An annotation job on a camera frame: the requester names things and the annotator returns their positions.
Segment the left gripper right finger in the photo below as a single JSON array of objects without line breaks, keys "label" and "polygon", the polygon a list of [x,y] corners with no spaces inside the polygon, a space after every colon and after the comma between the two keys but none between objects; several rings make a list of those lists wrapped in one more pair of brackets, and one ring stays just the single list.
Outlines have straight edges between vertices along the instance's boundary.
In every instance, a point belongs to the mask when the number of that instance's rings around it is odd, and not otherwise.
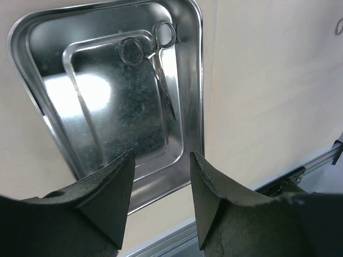
[{"label": "left gripper right finger", "polygon": [[287,184],[253,191],[190,155],[199,248],[206,256],[342,256],[342,195]]}]

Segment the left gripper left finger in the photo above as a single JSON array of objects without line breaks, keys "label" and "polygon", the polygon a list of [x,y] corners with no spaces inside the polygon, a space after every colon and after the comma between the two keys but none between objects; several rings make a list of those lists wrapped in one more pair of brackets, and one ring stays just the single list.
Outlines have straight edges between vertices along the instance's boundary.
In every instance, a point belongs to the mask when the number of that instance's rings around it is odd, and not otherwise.
[{"label": "left gripper left finger", "polygon": [[1,256],[116,256],[134,174],[135,155],[129,150],[42,198],[1,197]]}]

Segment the steel instrument tray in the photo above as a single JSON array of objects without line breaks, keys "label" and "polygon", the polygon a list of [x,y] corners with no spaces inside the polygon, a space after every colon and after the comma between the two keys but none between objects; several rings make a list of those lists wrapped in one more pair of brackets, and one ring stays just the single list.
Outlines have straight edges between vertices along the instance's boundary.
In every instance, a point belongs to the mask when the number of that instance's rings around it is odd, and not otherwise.
[{"label": "steel instrument tray", "polygon": [[[127,37],[153,50],[165,20],[176,43],[161,53],[176,120],[153,69],[122,62]],[[203,17],[195,1],[111,1],[35,11],[9,33],[9,53],[76,179],[135,154],[129,211],[190,183],[191,152],[204,152]]]}]

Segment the beige cloth surgical kit roll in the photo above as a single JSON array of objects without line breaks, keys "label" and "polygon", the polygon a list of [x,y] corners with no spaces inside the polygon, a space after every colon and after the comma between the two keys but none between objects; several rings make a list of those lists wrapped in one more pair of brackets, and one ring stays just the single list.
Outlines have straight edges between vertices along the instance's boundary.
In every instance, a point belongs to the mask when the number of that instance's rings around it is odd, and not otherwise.
[{"label": "beige cloth surgical kit roll", "polygon": [[[111,1],[1,1],[1,195],[44,196],[76,179],[9,53],[28,13]],[[251,189],[342,134],[342,1],[195,1],[203,17],[205,158]],[[190,184],[131,213],[124,247],[194,218]]]}]

